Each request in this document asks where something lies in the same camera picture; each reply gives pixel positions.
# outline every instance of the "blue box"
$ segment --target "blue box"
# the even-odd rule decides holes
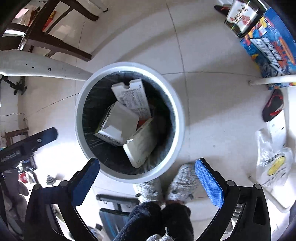
[[[296,43],[289,30],[269,8],[252,30],[241,40],[251,58],[259,66],[263,78],[296,74]],[[269,84],[269,89],[296,83]]]

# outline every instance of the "floor tile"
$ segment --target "floor tile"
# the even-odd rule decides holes
[[[85,84],[85,81],[80,81],[80,80],[75,81],[75,94],[80,92],[84,84]]]
[[[167,0],[187,72],[260,76],[239,39],[214,9],[216,0]]]
[[[99,20],[86,20],[79,48],[92,53],[77,66],[94,73],[118,61],[146,64],[160,73],[182,72],[175,30],[164,1],[110,0]]]
[[[219,209],[211,203],[211,200],[208,197],[195,198],[186,205],[191,209],[191,221],[205,221],[212,219]]]
[[[166,80],[172,85],[176,93],[178,94],[181,104],[183,105],[184,115],[185,115],[185,135],[182,148],[178,154],[176,161],[173,165],[161,176],[161,181],[163,188],[166,189],[170,182],[173,180],[174,176],[178,172],[181,165],[189,162],[189,109],[188,109],[188,96],[186,92],[186,81],[185,75],[182,74],[164,74]]]
[[[226,180],[250,185],[257,162],[255,132],[271,91],[236,74],[187,73],[190,160],[204,157]]]
[[[108,194],[112,196],[135,197],[133,184],[115,181],[99,173],[94,181],[95,194]]]
[[[19,96],[19,108],[30,116],[59,100],[74,95],[75,81],[49,77],[26,77],[27,90]]]
[[[42,185],[46,185],[47,174],[55,177],[57,173],[70,180],[76,171],[87,163],[75,136],[74,97],[52,104],[27,117],[29,135],[55,127],[58,137],[55,141],[39,148],[35,152],[38,166],[36,173]]]

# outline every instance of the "gray slipper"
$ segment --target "gray slipper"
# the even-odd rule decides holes
[[[166,201],[193,199],[195,189],[200,185],[200,180],[195,174],[194,163],[187,163],[180,167],[177,175],[170,184],[166,194]]]
[[[163,192],[159,177],[145,183],[133,184],[133,188],[137,193],[136,197],[141,203],[151,201],[163,202]]]

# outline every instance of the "red flip-flop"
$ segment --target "red flip-flop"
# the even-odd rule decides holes
[[[283,110],[283,107],[283,93],[280,89],[275,89],[262,111],[263,120],[265,122],[271,121]]]
[[[223,15],[227,16],[229,12],[229,7],[223,7],[219,5],[215,5],[214,8],[219,12],[222,13]]]

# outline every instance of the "power cord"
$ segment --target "power cord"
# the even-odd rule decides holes
[[[25,113],[24,113],[24,112],[21,112],[21,113],[12,113],[12,114],[9,114],[9,115],[0,115],[0,116],[21,115],[21,114],[24,114],[23,121],[24,121],[24,123],[26,124],[26,126],[28,127],[28,124],[27,124],[27,122],[26,122],[26,121],[28,121],[28,120],[27,120],[27,118],[25,118]]]
[[[9,115],[0,115],[0,116],[10,116],[10,115],[20,115],[20,114],[24,114],[24,116],[25,116],[24,112],[22,112],[22,113],[12,113],[12,114],[9,114]]]

